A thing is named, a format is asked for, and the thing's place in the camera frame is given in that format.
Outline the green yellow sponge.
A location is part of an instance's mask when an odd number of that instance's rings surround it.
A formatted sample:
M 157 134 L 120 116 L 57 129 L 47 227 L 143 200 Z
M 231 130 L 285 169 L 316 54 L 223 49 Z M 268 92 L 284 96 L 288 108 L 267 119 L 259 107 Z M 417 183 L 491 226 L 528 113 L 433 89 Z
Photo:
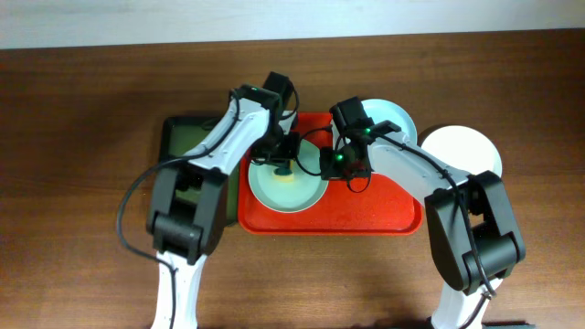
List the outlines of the green yellow sponge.
M 295 178 L 292 169 L 283 167 L 277 167 L 276 169 L 274 169 L 272 175 L 276 181 L 282 183 L 291 183 Z

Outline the pale green plate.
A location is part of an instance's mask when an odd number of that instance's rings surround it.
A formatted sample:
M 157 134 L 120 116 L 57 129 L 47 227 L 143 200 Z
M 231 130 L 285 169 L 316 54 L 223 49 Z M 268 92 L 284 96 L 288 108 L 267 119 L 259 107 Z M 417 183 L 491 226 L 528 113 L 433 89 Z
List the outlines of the pale green plate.
M 291 160 L 290 165 L 295 175 L 291 183 L 274 179 L 272 172 L 277 168 L 275 165 L 251 164 L 248 169 L 248 183 L 252 194 L 262 205 L 273 211 L 304 211 L 314 206 L 328 188 L 326 180 L 307 174 L 295 160 Z

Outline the light blue plate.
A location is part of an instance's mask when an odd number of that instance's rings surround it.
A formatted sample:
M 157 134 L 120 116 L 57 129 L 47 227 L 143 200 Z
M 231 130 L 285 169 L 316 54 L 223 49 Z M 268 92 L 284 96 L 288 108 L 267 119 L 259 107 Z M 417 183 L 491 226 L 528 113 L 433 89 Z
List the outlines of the light blue plate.
M 365 113 L 374 123 L 385 120 L 398 125 L 414 143 L 418 141 L 417 128 L 409 114 L 398 104 L 383 99 L 368 99 L 361 101 Z

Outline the white plate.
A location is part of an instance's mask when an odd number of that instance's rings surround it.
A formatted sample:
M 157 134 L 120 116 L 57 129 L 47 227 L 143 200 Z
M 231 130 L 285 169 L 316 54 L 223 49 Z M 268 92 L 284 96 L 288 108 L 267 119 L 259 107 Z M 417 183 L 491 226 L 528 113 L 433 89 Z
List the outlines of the white plate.
M 447 165 L 473 175 L 491 171 L 503 175 L 502 157 L 483 133 L 462 125 L 444 125 L 420 136 L 420 147 Z

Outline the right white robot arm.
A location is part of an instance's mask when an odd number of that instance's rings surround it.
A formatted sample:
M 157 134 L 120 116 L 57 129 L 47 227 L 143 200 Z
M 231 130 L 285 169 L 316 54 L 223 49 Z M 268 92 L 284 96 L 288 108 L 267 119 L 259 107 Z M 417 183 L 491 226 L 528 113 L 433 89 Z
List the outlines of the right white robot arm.
M 443 279 L 430 328 L 482 328 L 496 288 L 527 249 L 502 178 L 452 167 L 420 148 L 394 111 L 371 117 L 358 97 L 329 110 L 334 141 L 320 152 L 320 176 L 347 183 L 385 176 L 426 213 L 431 256 Z

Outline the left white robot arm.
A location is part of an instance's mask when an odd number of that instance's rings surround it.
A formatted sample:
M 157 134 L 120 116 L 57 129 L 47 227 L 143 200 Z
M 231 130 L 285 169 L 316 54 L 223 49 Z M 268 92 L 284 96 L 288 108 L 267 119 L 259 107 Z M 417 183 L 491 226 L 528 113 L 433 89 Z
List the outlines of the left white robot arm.
M 249 150 L 269 162 L 293 158 L 296 112 L 287 104 L 297 97 L 290 79 L 276 72 L 260 87 L 243 84 L 198 145 L 157 164 L 146 220 L 159 264 L 155 328 L 197 327 L 202 270 L 226 226 L 229 177 Z

